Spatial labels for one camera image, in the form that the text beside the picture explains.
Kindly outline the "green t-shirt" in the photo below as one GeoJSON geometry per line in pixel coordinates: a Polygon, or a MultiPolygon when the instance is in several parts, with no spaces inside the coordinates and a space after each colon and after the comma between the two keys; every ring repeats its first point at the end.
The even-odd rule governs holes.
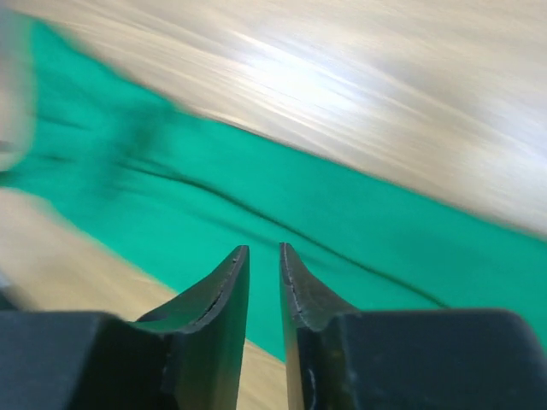
{"type": "Polygon", "coordinates": [[[1,179],[183,290],[250,247],[248,338],[283,358],[279,244],[360,308],[507,308],[546,336],[546,244],[188,114],[17,15],[30,152],[1,179]]]}

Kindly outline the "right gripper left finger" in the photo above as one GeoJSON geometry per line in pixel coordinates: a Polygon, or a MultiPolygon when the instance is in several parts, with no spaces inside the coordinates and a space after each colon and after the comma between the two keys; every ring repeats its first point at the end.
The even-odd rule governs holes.
{"type": "Polygon", "coordinates": [[[245,246],[135,321],[98,311],[26,311],[3,286],[1,406],[234,409],[249,287],[245,246]]]}

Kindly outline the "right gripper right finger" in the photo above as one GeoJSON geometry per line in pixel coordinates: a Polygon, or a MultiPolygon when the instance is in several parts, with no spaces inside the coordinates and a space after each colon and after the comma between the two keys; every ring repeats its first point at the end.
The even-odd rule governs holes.
{"type": "Polygon", "coordinates": [[[361,310],[280,246],[291,409],[543,409],[546,355],[503,309],[361,310]]]}

